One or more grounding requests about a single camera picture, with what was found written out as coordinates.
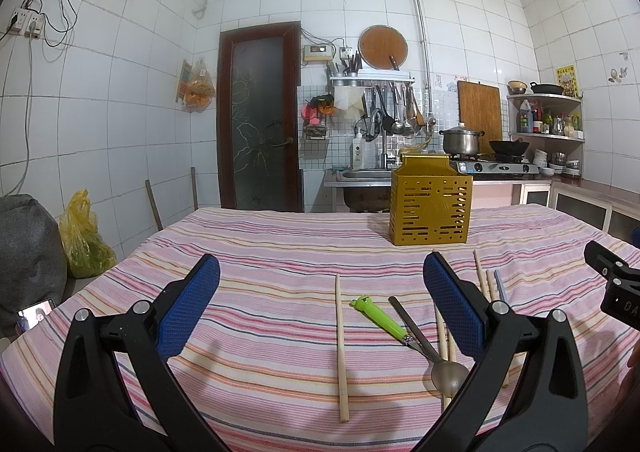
pink striped cloth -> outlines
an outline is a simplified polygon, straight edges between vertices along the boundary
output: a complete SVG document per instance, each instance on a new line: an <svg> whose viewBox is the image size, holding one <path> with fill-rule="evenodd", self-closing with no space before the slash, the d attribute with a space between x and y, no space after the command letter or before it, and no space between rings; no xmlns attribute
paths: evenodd
<svg viewBox="0 0 640 452"><path fill-rule="evenodd" d="M590 402L591 433L606 422L636 332L601 313L604 280L584 263L596 239L640 267L640 250L560 212L514 206L472 212L467 244L393 246L388 215L286 214L201 209L152 236L0 357L0 373L31 419L52 439L58 361L81 307L114 314L153 299L199 257L220 260L220 287L184 351L169 359L206 421L235 451L410 450L441 414L430 365L349 307L369 294L396 318L395 295L437 346L434 310L422 279L430 250L476 284L482 266L499 268L521 314L560 307L574 330ZM338 418L334 276L342 277L351 420ZM469 367L473 361L458 352ZM142 421L158 421L126 356L118 356ZM520 371L501 391L486 425L503 413Z"/></svg>

faucet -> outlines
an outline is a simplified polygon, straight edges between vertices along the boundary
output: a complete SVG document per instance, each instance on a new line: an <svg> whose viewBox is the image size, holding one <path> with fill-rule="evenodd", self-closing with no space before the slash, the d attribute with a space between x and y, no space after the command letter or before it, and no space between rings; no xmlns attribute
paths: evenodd
<svg viewBox="0 0 640 452"><path fill-rule="evenodd" d="M368 134L371 136L375 136L376 133L376 122L380 123L380 131L382 131L382 151L380 153L380 168L384 170L388 170L389 163L396 162L396 156L390 156L386 153L386 130L382 126L382 119L385 117L385 113L382 109L376 108L371 113L371 125L369 126Z"/></svg>

green handle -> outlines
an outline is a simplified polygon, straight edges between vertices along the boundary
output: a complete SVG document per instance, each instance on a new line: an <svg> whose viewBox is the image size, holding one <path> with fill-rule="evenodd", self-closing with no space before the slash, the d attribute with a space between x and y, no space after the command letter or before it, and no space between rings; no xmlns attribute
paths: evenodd
<svg viewBox="0 0 640 452"><path fill-rule="evenodd" d="M373 304L371 297L366 295L361 296L357 300L352 300L349 305L358 311L362 311L371 321L389 333L393 338L402 342L402 339L408 335L389 315Z"/></svg>

phone screen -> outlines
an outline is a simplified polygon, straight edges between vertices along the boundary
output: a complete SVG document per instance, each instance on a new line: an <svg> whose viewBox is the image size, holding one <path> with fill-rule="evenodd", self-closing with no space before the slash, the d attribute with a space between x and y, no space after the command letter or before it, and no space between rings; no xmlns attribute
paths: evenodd
<svg viewBox="0 0 640 452"><path fill-rule="evenodd" d="M21 311L18 311L16 318L18 321L18 327L20 331L25 333L29 329L35 327L38 322L44 320L49 313L51 313L56 307L53 301L48 298L39 304L34 304Z"/></svg>

gray bag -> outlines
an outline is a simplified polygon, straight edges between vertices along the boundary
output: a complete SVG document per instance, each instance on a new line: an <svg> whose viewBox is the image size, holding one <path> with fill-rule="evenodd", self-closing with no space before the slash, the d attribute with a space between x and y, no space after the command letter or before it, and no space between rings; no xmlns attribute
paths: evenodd
<svg viewBox="0 0 640 452"><path fill-rule="evenodd" d="M0 197L0 336L15 334L15 313L62 300L66 256L56 220L27 194Z"/></svg>

